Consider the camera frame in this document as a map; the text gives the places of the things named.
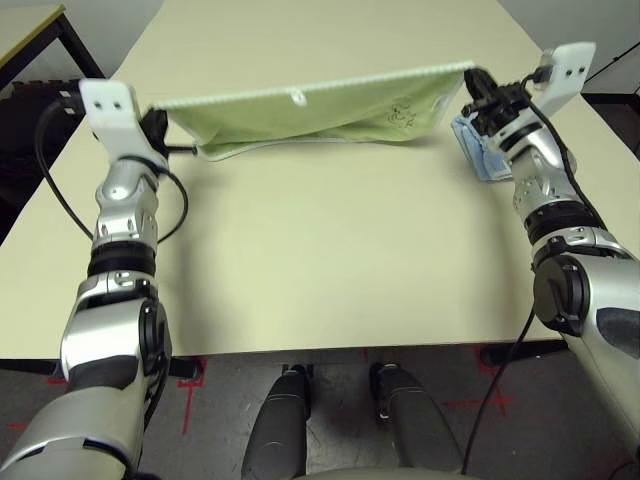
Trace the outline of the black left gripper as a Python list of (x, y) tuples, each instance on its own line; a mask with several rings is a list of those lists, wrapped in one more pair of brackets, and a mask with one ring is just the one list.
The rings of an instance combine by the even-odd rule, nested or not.
[(168, 129), (168, 117), (165, 110), (149, 109), (145, 114), (145, 135), (152, 146), (163, 156), (171, 154), (185, 154), (196, 156), (197, 147), (194, 145), (169, 145), (165, 142)]

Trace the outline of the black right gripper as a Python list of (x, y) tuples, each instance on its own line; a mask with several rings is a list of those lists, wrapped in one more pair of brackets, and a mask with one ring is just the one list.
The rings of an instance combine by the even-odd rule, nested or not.
[(529, 106), (531, 95), (527, 90), (519, 84), (497, 87), (493, 77), (482, 69), (467, 69), (464, 82), (473, 101), (463, 107), (462, 116), (481, 135), (495, 135)]

